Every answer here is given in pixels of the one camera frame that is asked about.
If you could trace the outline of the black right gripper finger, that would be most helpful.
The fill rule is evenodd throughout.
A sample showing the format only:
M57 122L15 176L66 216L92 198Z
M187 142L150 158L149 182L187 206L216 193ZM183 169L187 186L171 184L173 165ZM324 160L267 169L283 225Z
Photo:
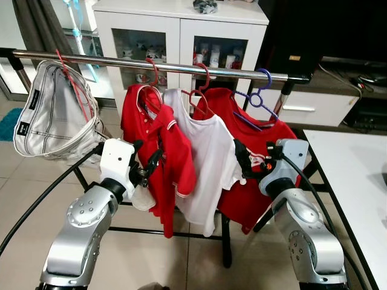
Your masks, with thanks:
M248 149L235 139L235 156L241 169L241 176L243 178L249 178L251 176L251 160Z

